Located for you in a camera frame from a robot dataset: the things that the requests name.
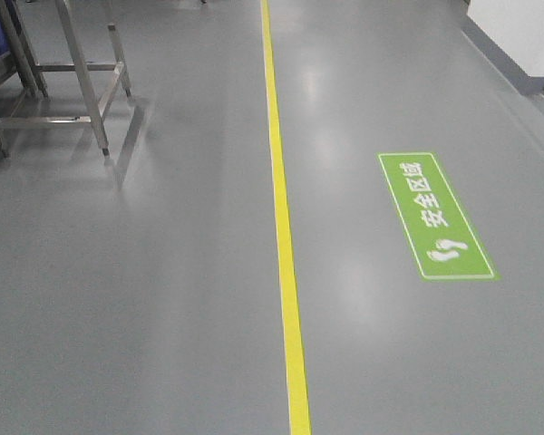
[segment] green floor sign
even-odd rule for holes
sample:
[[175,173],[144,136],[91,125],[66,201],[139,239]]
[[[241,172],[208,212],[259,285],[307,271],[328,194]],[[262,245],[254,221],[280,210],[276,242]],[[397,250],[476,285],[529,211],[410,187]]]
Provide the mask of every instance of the green floor sign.
[[498,279],[435,156],[379,154],[423,278]]

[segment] gray epoxy floor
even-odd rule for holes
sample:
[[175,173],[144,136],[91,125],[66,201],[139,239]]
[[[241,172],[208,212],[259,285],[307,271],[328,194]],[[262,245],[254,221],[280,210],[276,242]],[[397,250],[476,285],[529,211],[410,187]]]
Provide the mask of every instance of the gray epoxy floor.
[[[112,162],[52,130],[0,164],[0,435],[287,433],[259,4],[115,3],[135,99]],[[52,3],[20,6],[67,59]],[[76,111],[73,77],[47,80]]]
[[[544,434],[544,127],[462,2],[272,2],[315,434]],[[377,153],[433,151],[499,282],[424,282]]]
[[[0,164],[0,435],[287,433],[259,4],[115,3],[112,161],[50,131]],[[50,2],[21,7],[66,57]],[[544,435],[544,99],[464,8],[271,1],[315,434]],[[401,150],[438,154],[499,282],[421,280],[376,158]]]

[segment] yellow floor line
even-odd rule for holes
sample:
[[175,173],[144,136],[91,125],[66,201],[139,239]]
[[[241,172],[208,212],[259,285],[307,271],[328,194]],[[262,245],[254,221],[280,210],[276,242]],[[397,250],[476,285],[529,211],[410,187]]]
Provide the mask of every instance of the yellow floor line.
[[274,182],[274,203],[276,211],[278,264],[282,293],[282,318],[284,323],[284,343],[287,359],[288,410],[291,435],[310,435],[310,412],[306,389],[306,367],[300,330],[298,291],[290,231],[287,183],[284,171],[282,136],[276,92],[274,52],[270,33],[270,8],[268,0],[262,2],[262,29],[264,36],[264,58],[266,68],[266,88],[268,101],[268,123],[272,171]]

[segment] metal frame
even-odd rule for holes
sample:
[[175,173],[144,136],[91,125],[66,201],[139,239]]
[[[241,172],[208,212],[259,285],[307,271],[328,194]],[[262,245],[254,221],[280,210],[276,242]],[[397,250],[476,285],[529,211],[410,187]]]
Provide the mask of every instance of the metal frame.
[[[112,48],[115,53],[115,63],[87,63],[84,59],[83,48],[78,40],[77,33],[73,22],[73,12],[71,8],[71,0],[54,0],[58,15],[63,25],[64,36],[73,59],[73,63],[38,63],[35,60],[34,51],[30,45],[29,39],[24,29],[22,17],[19,14],[18,8],[13,2],[14,12],[20,25],[16,29],[13,17],[8,11],[6,0],[0,0],[0,22],[5,30],[6,37],[10,43],[12,58],[15,62],[16,71],[20,76],[24,90],[19,99],[17,99],[15,107],[10,117],[0,117],[0,150],[5,149],[5,141],[2,136],[2,130],[10,129],[51,129],[61,127],[85,127],[91,126],[99,148],[104,156],[109,156],[109,140],[104,128],[104,120],[107,117],[111,107],[113,98],[122,84],[127,96],[131,96],[131,82],[127,67],[125,64],[125,55],[122,49],[121,38],[117,30],[117,25],[114,21],[112,11],[112,0],[102,0],[103,11],[107,21],[107,29],[112,42]],[[94,88],[92,87],[90,71],[109,71],[112,72],[112,79],[107,89],[103,93],[100,100],[96,99]],[[83,99],[87,109],[86,116],[65,116],[65,117],[31,117],[18,118],[15,117],[16,110],[22,104],[24,97],[27,94],[35,96],[40,90],[44,97],[48,96],[46,90],[46,81],[43,73],[76,73],[78,82],[81,87]]]

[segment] stainless steel rack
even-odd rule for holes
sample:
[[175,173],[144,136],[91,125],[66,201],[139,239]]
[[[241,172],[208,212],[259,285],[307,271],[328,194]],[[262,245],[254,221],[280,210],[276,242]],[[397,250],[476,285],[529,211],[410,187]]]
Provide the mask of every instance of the stainless steel rack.
[[[0,117],[0,151],[7,156],[3,130],[11,129],[52,129],[92,127],[95,138],[104,156],[109,156],[109,141],[104,128],[104,120],[112,105],[114,96],[122,84],[127,96],[131,96],[131,83],[121,38],[115,23],[112,0],[101,0],[107,29],[115,54],[115,62],[87,63],[83,48],[79,42],[73,21],[71,0],[54,0],[64,36],[71,53],[72,63],[39,63],[36,61],[33,47],[24,28],[24,21],[16,3],[12,0],[0,0],[0,24],[5,31],[10,52],[0,57],[0,85],[18,73],[23,90],[16,99],[11,115]],[[102,97],[97,100],[92,86],[90,72],[108,71],[112,79]],[[35,97],[40,91],[48,98],[44,73],[75,73],[81,87],[86,115],[16,117],[16,113],[27,97]]]

